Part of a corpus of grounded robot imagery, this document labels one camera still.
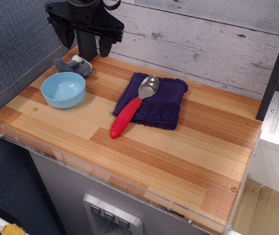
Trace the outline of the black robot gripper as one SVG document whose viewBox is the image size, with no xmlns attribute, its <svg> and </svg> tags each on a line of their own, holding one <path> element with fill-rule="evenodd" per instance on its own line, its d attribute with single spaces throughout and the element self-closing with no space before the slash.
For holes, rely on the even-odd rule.
<svg viewBox="0 0 279 235">
<path fill-rule="evenodd" d="M 66 0 L 45 5 L 48 22 L 53 26 L 63 46 L 70 49 L 75 39 L 74 29 L 103 32 L 100 36 L 100 56 L 108 57 L 112 45 L 122 41 L 124 24 L 109 12 L 117 9 L 121 1 L 107 5 L 103 0 Z"/>
</svg>

